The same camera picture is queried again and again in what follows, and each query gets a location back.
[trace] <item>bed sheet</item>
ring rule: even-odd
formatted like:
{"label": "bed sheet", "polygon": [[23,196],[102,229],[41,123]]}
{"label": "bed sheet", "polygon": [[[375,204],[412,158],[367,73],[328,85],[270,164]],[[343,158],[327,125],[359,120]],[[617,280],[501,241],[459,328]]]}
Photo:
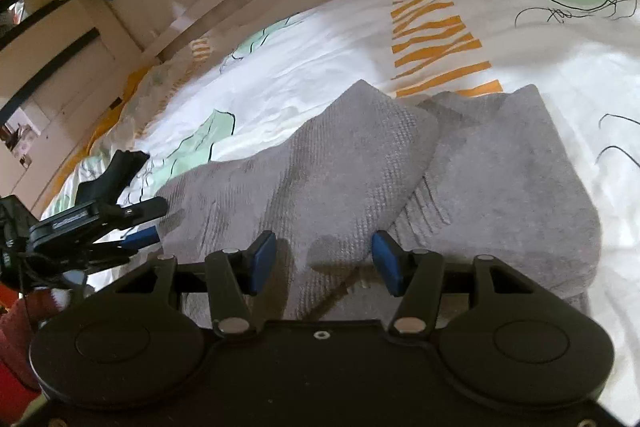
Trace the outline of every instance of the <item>bed sheet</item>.
{"label": "bed sheet", "polygon": [[[361,78],[406,103],[536,84],[600,215],[602,258],[588,298],[616,348],[601,401],[631,424],[640,418],[637,8],[638,0],[332,0],[255,34],[221,63],[180,55],[150,71],[94,146],[93,170],[79,166],[46,215],[68,206],[78,181],[104,171],[116,148],[151,155],[119,201],[135,203],[196,165],[283,142]],[[114,274],[101,277],[97,285]]]}

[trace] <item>red cloth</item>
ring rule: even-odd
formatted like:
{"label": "red cloth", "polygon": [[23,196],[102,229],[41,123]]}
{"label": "red cloth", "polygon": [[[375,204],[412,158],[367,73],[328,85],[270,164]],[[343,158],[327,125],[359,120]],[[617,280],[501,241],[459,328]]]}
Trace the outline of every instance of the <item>red cloth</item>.
{"label": "red cloth", "polygon": [[58,313],[49,291],[15,303],[0,317],[0,421],[15,423],[38,397],[40,388],[29,364],[29,345],[39,322]]}

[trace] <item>gray cloth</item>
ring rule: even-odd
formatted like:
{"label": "gray cloth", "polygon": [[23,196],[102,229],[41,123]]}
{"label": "gray cloth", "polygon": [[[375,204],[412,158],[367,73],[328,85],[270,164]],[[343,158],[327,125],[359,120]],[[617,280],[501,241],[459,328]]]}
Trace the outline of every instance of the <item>gray cloth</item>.
{"label": "gray cloth", "polygon": [[[403,107],[358,82],[280,146],[210,163],[159,194],[165,253],[181,263],[278,236],[278,263],[254,299],[258,320],[387,320],[397,306],[370,265],[370,236],[448,259],[493,253],[564,297],[600,252],[596,211],[537,89]],[[209,322],[204,296],[185,312]]]}

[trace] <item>screw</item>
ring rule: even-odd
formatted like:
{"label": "screw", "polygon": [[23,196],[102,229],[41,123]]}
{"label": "screw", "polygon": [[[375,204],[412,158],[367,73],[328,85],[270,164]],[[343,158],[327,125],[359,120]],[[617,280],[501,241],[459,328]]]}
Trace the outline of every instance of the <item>screw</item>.
{"label": "screw", "polygon": [[249,331],[251,324],[241,317],[228,317],[220,321],[218,328],[220,328],[220,331],[225,333],[225,335],[240,335],[241,333]]}
{"label": "screw", "polygon": [[415,334],[422,333],[427,329],[427,324],[418,317],[401,317],[394,322],[394,328],[396,328],[401,335]]}

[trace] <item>mattress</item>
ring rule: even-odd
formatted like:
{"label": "mattress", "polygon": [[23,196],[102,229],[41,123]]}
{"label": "mattress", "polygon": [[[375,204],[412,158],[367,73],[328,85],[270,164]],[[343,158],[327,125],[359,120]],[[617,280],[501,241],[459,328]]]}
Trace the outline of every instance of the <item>mattress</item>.
{"label": "mattress", "polygon": [[151,156],[119,201],[136,203],[197,165],[283,142],[361,78],[409,104],[441,90],[479,96],[535,84],[600,216],[588,311],[616,348],[601,402],[631,424],[640,418],[637,8],[638,0],[331,0],[260,30],[222,61],[211,55],[218,36],[204,36],[145,75],[44,216],[71,206],[79,182],[100,175],[119,148]]}

